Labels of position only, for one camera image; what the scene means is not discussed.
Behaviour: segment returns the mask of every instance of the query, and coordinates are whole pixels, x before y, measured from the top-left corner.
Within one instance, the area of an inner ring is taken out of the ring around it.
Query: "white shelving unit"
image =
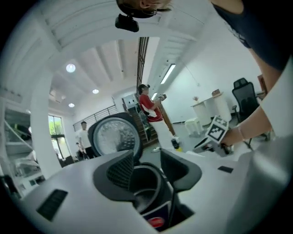
[[[43,180],[39,167],[17,169],[15,162],[33,151],[31,139],[23,140],[15,126],[30,127],[30,114],[20,106],[11,105],[5,99],[0,103],[0,164],[4,175],[9,175],[21,198]]]

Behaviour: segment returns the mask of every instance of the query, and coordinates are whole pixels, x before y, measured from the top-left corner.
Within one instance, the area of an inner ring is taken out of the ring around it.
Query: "red label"
[[[148,220],[149,224],[154,228],[162,227],[165,223],[165,220],[161,217],[155,217]]]

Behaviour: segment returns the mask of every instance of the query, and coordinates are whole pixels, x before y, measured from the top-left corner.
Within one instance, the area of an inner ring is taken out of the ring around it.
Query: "window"
[[[52,145],[56,155],[58,156],[59,159],[63,159],[70,156],[70,152],[68,150],[63,128],[62,128],[61,118],[49,115],[48,121],[49,121],[49,130],[50,130]]]

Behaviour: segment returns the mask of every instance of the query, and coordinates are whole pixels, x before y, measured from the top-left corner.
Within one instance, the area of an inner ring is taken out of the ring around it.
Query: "black railing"
[[[137,80],[136,80],[136,94],[137,88],[141,85],[142,73],[145,67],[145,58],[147,53],[147,44],[149,37],[140,37],[138,42],[138,63],[137,63]]]
[[[118,111],[117,111],[117,108],[116,106],[110,106],[104,110],[101,110],[97,113],[94,113],[86,118],[84,118],[83,120],[73,124],[73,128],[74,128],[74,131],[78,131],[81,129],[81,123],[83,121],[87,122],[87,127],[89,128],[90,126],[92,126],[94,123],[96,123],[97,121],[99,121],[100,119],[103,119],[109,115],[114,115],[114,114],[117,114]]]

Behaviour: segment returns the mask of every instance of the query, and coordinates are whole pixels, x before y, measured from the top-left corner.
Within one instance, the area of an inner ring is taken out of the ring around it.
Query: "fluorescent light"
[[[170,76],[171,72],[173,71],[173,69],[175,68],[175,64],[171,64],[170,67],[168,68],[168,71],[166,72],[164,79],[162,80],[161,84],[164,84],[167,80],[167,78]]]
[[[157,93],[154,93],[154,95],[152,96],[152,100],[154,100],[154,98],[156,97]]]
[[[66,66],[66,71],[68,71],[69,73],[72,73],[75,71],[75,65],[74,64],[68,64]]]

